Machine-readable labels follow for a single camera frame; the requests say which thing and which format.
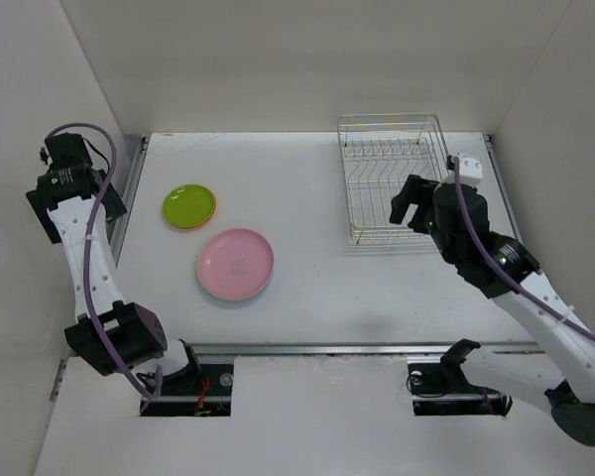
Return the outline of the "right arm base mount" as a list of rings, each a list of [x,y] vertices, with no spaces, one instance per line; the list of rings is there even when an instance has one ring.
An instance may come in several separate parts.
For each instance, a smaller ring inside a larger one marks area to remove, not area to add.
[[[408,372],[416,417],[506,417],[513,406],[510,396],[472,385],[460,370],[440,362],[409,363]]]

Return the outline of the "blue plate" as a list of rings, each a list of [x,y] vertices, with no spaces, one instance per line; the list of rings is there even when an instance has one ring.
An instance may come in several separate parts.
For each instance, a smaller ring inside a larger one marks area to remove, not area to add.
[[[274,276],[274,272],[275,272],[275,263],[270,267],[269,272],[266,276],[265,281],[261,284],[261,286],[258,289],[258,294],[262,293],[269,285],[269,283],[272,281],[273,276]]]

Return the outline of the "red-orange plate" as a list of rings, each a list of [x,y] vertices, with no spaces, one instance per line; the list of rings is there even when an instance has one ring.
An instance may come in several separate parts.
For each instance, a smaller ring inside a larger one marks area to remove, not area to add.
[[[215,215],[218,207],[218,200],[212,203],[203,203],[200,207],[194,206],[191,215],[183,215],[181,211],[172,212],[167,216],[171,226],[182,230],[191,230],[207,224]]]

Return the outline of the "green plate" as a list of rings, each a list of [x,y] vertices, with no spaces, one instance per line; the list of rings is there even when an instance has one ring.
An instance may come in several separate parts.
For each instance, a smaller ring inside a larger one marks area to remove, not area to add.
[[[185,184],[168,193],[162,211],[171,226],[191,229],[207,222],[213,216],[216,205],[216,197],[209,188],[200,184]]]

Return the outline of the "pink plate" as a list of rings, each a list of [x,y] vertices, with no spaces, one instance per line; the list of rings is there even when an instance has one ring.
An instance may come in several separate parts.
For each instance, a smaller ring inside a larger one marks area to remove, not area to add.
[[[196,275],[212,297],[236,302],[254,297],[271,280],[275,256],[257,231],[233,228],[212,237],[200,252]]]

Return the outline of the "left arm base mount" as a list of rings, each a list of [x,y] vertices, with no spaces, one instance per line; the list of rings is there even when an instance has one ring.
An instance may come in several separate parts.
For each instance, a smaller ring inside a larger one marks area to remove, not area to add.
[[[140,403],[141,417],[230,417],[234,365],[205,363],[201,373],[190,366],[163,378],[161,395]]]

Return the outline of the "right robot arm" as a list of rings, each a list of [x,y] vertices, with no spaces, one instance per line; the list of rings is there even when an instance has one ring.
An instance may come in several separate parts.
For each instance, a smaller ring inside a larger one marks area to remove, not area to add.
[[[493,231],[476,178],[444,181],[412,175],[391,201],[390,222],[432,238],[442,259],[537,343],[549,367],[496,354],[461,339],[431,365],[428,395],[486,393],[502,397],[494,414],[506,416],[513,399],[543,411],[571,439],[595,446],[595,335],[559,297],[539,262],[517,239]]]

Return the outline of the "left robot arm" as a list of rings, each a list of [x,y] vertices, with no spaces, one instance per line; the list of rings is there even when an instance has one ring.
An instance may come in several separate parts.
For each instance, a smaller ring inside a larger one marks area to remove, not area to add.
[[[76,324],[64,330],[71,350],[102,376],[144,363],[164,372],[163,386],[180,393],[195,391],[204,375],[191,347],[182,343],[186,359],[166,359],[169,341],[157,316],[126,300],[116,283],[116,265],[106,224],[125,213],[116,190],[106,196],[112,204],[96,205],[105,171],[90,166],[50,167],[26,193],[51,241],[62,244],[75,296]]]

